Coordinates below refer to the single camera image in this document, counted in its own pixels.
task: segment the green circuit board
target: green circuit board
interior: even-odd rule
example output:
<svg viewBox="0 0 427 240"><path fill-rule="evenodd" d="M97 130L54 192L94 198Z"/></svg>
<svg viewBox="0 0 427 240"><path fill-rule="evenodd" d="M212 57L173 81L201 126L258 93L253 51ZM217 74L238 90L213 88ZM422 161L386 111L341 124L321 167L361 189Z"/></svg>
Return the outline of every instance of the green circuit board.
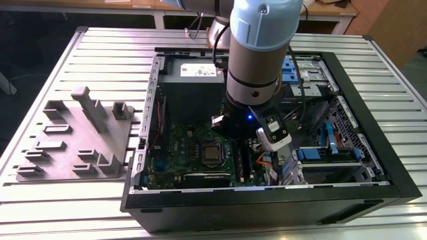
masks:
<svg viewBox="0 0 427 240"><path fill-rule="evenodd" d="M205 144L221 145L221 163L206 166L202 163L202 146ZM230 175L229 187L261 186L264 184L264 169L253 168L253 178L236 177L232 143L213 132L206 125L172 125L168 138L168 151L165 157L149 160L150 189L174 189L182 174L218 173Z"/></svg>

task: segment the table leg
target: table leg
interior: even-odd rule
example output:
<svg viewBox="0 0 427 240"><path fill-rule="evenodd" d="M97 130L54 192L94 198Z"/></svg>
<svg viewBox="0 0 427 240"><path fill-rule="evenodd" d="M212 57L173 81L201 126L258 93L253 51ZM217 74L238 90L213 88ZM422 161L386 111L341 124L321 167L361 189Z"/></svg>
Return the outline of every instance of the table leg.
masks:
<svg viewBox="0 0 427 240"><path fill-rule="evenodd" d="M164 16L165 12L161 10L152 11L153 16L153 23L154 23L154 29L162 30L165 29L165 22L164 22Z"/></svg>
<svg viewBox="0 0 427 240"><path fill-rule="evenodd" d="M352 22L352 19L353 19L353 16L341 16L333 28L332 34L342 35L345 33L349 23Z"/></svg>

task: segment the red wire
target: red wire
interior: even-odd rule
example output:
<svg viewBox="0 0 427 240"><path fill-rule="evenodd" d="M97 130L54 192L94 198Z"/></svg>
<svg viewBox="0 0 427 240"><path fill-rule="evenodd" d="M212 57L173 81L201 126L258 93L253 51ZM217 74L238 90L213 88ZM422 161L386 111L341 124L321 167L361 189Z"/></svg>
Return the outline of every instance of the red wire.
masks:
<svg viewBox="0 0 427 240"><path fill-rule="evenodd" d="M258 158L256 159L256 164L261 164L261 165L266 165L266 166L272 166L272 164L266 161L261 161L264 155L265 155L265 151L261 153L261 155L258 156Z"/></svg>
<svg viewBox="0 0 427 240"><path fill-rule="evenodd" d="M333 132L333 136L334 136L334 140L336 140L336 145L338 147L342 147L344 145L342 145L342 142L341 142L340 135L336 132Z"/></svg>
<svg viewBox="0 0 427 240"><path fill-rule="evenodd" d="M156 133L156 135L154 135L154 139L153 139L153 142L152 142L152 144L150 144L150 147L148 148L148 151L152 150L152 148L153 148L153 146L154 146L154 144L156 144L156 142L157 142L157 138L158 138L158 136L160 136L160 128L161 128L161 121L160 121L160 101L158 101L158 99L156 100L156 102L157 102L157 133Z"/></svg>

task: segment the wooden table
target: wooden table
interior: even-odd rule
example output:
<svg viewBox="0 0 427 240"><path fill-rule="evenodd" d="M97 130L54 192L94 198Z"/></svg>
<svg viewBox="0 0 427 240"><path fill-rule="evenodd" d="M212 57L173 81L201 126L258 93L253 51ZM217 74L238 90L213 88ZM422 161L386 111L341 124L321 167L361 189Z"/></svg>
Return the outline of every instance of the wooden table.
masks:
<svg viewBox="0 0 427 240"><path fill-rule="evenodd" d="M0 11L29 11L54 13L134 14L152 15L156 29L165 29L164 16L196 16L192 11L182 11L160 0L132 0L105 3L104 0L1 0ZM344 34L349 22L358 12L348 4L346 8L333 4L314 2L308 7L309 21L336 22L332 34Z"/></svg>

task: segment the label sticker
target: label sticker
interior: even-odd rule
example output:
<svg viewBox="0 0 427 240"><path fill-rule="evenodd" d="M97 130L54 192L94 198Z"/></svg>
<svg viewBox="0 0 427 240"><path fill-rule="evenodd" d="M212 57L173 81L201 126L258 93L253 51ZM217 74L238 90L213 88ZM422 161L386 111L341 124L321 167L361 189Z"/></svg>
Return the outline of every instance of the label sticker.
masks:
<svg viewBox="0 0 427 240"><path fill-rule="evenodd" d="M106 4L130 2L130 0L104 0Z"/></svg>
<svg viewBox="0 0 427 240"><path fill-rule="evenodd" d="M272 177L273 180L277 180L277 173L272 168L269 169L269 176Z"/></svg>
<svg viewBox="0 0 427 240"><path fill-rule="evenodd" d="M184 63L180 65L181 77L216 77L216 74L212 63Z"/></svg>
<svg viewBox="0 0 427 240"><path fill-rule="evenodd" d="M341 15L341 16L356 16L356 14L352 13L352 12L341 12L338 15Z"/></svg>
<svg viewBox="0 0 427 240"><path fill-rule="evenodd" d="M273 133L280 129L280 125L277 121L273 121L272 123L268 124L268 129Z"/></svg>
<svg viewBox="0 0 427 240"><path fill-rule="evenodd" d="M137 8L137 9L150 9L152 6L149 5L132 5L133 8Z"/></svg>

